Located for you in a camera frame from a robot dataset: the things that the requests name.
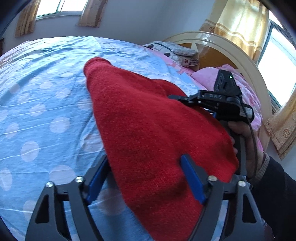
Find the dark sleeve forearm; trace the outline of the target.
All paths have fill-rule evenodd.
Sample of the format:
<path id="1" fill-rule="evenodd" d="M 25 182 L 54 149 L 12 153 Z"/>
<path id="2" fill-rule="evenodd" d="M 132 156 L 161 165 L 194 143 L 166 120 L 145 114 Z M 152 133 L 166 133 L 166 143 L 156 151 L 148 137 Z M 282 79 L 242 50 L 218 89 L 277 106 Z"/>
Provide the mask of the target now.
<path id="1" fill-rule="evenodd" d="M 255 178 L 252 195 L 274 240 L 295 240 L 295 180 L 267 154 Z"/>

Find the person's right hand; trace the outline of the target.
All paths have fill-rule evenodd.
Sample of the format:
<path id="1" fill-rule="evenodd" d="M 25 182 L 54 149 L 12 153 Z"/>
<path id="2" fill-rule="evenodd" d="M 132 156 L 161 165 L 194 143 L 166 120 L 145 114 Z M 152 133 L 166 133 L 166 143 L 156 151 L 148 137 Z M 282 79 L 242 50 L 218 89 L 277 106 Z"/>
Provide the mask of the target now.
<path id="1" fill-rule="evenodd" d="M 229 128 L 237 134 L 243 135 L 246 146 L 246 170 L 247 177 L 249 179 L 255 178 L 256 174 L 261 169 L 261 166 L 266 158 L 266 154 L 257 147 L 255 133 L 252 132 L 251 128 L 244 122 L 233 122 L 228 123 Z"/>

